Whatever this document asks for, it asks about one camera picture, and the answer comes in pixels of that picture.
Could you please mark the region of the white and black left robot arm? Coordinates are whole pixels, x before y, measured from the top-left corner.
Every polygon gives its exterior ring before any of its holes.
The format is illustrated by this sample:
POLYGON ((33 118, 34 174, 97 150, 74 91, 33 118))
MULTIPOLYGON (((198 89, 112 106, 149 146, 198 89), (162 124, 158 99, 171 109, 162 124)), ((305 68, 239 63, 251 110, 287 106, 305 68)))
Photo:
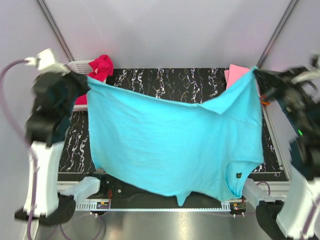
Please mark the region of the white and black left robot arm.
POLYGON ((76 99, 89 91, 87 76, 75 72, 46 72, 36 78, 31 116, 26 122, 25 140, 30 148, 28 193, 17 220, 37 220, 40 225, 67 223, 76 206, 94 195, 103 198, 108 186, 97 174, 58 192, 60 159, 76 99))

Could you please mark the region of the cyan t shirt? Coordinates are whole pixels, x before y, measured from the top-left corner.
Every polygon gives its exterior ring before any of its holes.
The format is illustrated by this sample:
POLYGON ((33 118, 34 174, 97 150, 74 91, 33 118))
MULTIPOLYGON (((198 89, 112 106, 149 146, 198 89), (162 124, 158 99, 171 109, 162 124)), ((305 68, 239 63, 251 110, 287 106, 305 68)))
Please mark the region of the cyan t shirt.
POLYGON ((203 103, 151 97, 89 78, 88 132, 97 169, 179 206, 192 192, 238 199, 264 161, 262 108, 247 72, 203 103))

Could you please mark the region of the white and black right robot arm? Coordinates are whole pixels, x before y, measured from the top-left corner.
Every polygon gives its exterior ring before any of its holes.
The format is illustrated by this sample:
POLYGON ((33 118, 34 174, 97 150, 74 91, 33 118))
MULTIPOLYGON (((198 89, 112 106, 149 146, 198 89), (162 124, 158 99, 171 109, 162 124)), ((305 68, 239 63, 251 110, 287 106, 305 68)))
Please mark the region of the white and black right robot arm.
POLYGON ((320 103, 303 89, 320 76, 320 69, 293 67, 283 72, 255 69, 255 79, 266 84, 261 100, 277 101, 297 137, 290 142, 292 179, 285 200, 266 194, 252 179, 233 181, 228 195, 241 195, 255 208, 260 228, 273 240, 316 240, 320 214, 320 103))

